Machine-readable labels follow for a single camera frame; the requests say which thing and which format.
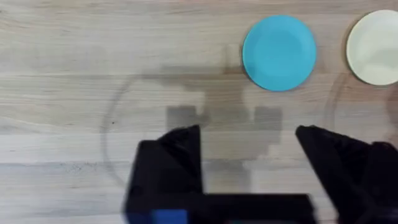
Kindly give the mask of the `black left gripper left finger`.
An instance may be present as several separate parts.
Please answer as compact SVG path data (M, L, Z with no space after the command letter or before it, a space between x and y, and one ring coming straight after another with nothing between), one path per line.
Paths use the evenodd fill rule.
M124 213L145 209L164 196L202 193L199 125L175 128L157 139L139 142Z

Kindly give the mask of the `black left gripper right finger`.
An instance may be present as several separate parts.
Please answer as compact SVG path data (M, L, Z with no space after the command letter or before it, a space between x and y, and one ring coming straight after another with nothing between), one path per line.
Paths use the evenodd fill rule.
M338 214L338 223L397 223L397 149L317 126L295 135Z

